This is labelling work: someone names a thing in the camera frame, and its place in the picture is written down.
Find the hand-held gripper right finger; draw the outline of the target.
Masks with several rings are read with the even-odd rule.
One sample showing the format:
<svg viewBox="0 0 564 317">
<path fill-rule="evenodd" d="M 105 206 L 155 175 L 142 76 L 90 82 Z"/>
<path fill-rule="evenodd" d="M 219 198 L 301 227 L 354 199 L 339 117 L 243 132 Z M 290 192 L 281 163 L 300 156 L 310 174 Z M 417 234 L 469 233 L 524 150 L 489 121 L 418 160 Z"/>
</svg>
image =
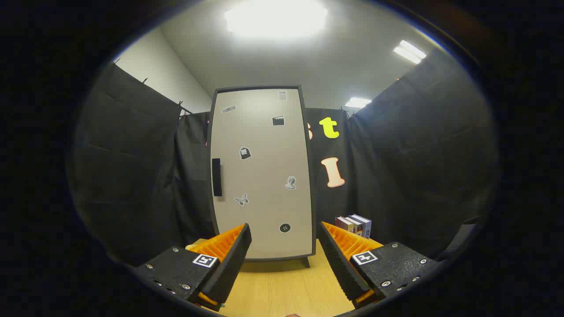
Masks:
<svg viewBox="0 0 564 317">
<path fill-rule="evenodd" d="M 405 293 L 439 267 L 402 243 L 383 245 L 324 221 L 318 233 L 330 268 L 355 309 Z"/>
</svg>

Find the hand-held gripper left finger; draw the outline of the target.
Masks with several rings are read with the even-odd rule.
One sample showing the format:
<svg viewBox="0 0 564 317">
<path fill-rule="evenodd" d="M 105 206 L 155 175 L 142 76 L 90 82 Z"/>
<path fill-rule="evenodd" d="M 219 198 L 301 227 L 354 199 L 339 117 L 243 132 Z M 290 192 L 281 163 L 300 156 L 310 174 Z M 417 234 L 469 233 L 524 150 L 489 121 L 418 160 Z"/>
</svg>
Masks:
<svg viewBox="0 0 564 317">
<path fill-rule="evenodd" d="M 218 312 L 227 301 L 251 245 L 247 223 L 193 247 L 172 246 L 132 273 L 157 294 L 184 307 Z"/>
</svg>

